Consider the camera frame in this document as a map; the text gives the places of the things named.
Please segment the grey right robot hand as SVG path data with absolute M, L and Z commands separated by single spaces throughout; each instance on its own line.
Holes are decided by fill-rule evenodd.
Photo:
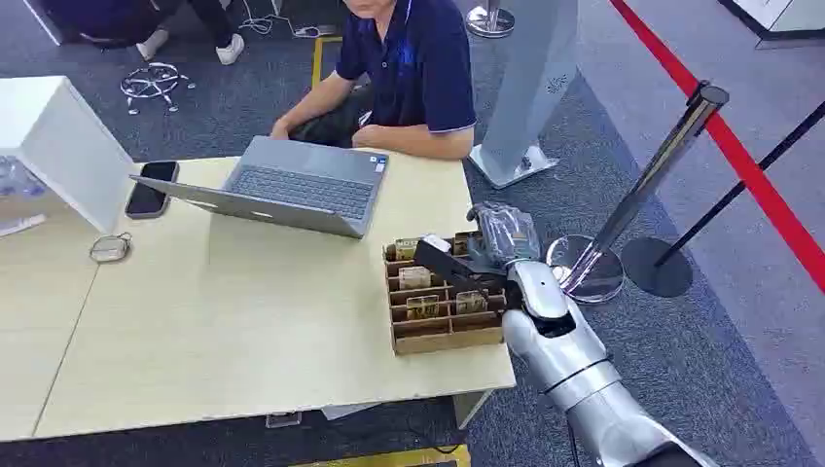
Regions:
M 509 204 L 484 201 L 474 204 L 468 221 L 477 223 L 480 239 L 468 244 L 470 257 L 485 265 L 505 268 L 516 260 L 538 260 L 541 243 L 530 214 Z

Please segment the person's left hand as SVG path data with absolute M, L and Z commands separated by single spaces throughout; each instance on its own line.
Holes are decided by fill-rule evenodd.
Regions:
M 386 146 L 385 133 L 386 127 L 384 126 L 363 126 L 352 135 L 352 147 L 384 149 Z

